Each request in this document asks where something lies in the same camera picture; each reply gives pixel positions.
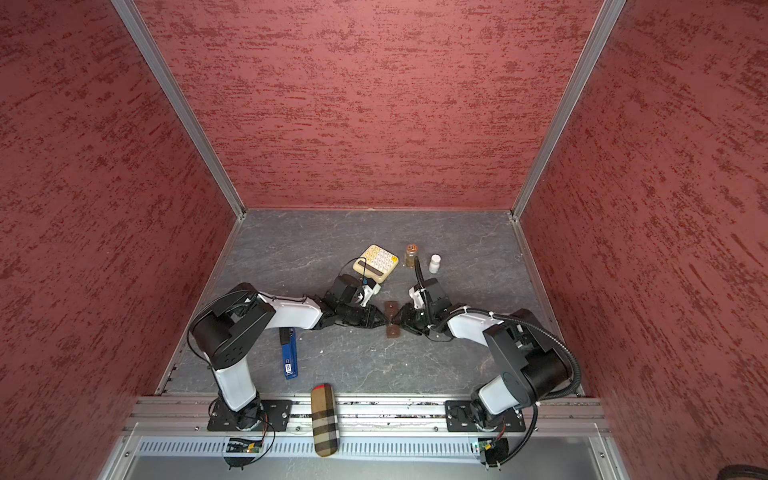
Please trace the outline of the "brown weekly pill organizer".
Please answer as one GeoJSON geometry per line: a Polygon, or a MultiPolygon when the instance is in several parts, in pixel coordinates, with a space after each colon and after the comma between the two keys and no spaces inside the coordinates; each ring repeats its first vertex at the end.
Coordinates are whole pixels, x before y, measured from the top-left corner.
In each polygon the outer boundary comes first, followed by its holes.
{"type": "Polygon", "coordinates": [[[386,301],[384,303],[384,313],[387,317],[386,337],[389,339],[398,338],[400,336],[400,325],[398,323],[399,310],[400,307],[397,301],[386,301]]]}

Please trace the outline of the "white pill bottle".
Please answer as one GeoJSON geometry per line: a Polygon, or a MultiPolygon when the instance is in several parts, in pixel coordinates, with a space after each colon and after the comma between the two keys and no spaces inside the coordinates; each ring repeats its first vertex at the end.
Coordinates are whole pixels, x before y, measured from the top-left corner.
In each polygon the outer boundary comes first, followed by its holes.
{"type": "Polygon", "coordinates": [[[431,274],[437,274],[440,270],[442,257],[439,254],[430,256],[428,270],[431,274]]]}

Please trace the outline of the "clear amber pill bottle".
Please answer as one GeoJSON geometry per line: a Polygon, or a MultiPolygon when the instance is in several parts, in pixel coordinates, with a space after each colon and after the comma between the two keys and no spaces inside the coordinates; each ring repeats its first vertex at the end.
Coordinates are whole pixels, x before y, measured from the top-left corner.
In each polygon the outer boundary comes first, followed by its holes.
{"type": "Polygon", "coordinates": [[[406,246],[404,263],[407,268],[414,269],[418,259],[419,248],[416,244],[409,244],[406,246]]]}

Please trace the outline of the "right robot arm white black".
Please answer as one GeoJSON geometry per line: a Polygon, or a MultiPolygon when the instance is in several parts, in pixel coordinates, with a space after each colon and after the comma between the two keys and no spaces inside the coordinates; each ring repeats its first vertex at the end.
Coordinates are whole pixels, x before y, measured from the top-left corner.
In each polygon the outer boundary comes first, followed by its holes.
{"type": "Polygon", "coordinates": [[[425,280],[395,316],[403,329],[441,334],[486,347],[499,374],[471,394],[474,421],[490,422],[509,410],[576,393],[582,372],[575,355],[527,309],[513,314],[453,304],[439,282],[425,280]]]}

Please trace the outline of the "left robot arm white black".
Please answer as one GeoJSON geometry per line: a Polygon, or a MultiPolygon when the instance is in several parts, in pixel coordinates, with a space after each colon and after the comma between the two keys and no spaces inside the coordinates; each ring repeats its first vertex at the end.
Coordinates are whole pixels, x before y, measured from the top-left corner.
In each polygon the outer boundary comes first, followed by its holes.
{"type": "Polygon", "coordinates": [[[223,404],[239,414],[257,405],[247,355],[263,331],[381,327],[386,316],[370,303],[379,291],[374,280],[349,274],[337,276],[321,297],[280,297],[240,283],[198,313],[187,329],[187,341],[196,344],[190,350],[213,372],[223,404]]]}

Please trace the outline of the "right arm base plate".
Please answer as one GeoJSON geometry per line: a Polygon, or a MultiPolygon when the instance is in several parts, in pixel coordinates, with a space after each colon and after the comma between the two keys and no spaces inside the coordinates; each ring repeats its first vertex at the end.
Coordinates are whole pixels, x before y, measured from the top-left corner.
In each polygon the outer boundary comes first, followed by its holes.
{"type": "Polygon", "coordinates": [[[522,415],[514,409],[492,414],[478,400],[448,400],[444,403],[449,432],[521,433],[526,430],[522,415]]]}

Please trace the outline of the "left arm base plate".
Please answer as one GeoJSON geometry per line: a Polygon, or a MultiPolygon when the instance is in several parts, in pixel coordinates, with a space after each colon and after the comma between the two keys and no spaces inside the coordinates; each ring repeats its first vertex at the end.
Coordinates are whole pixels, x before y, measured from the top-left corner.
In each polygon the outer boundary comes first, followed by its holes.
{"type": "Polygon", "coordinates": [[[207,430],[250,433],[262,430],[284,432],[291,415],[291,400],[255,399],[235,412],[221,398],[209,405],[207,430]]]}

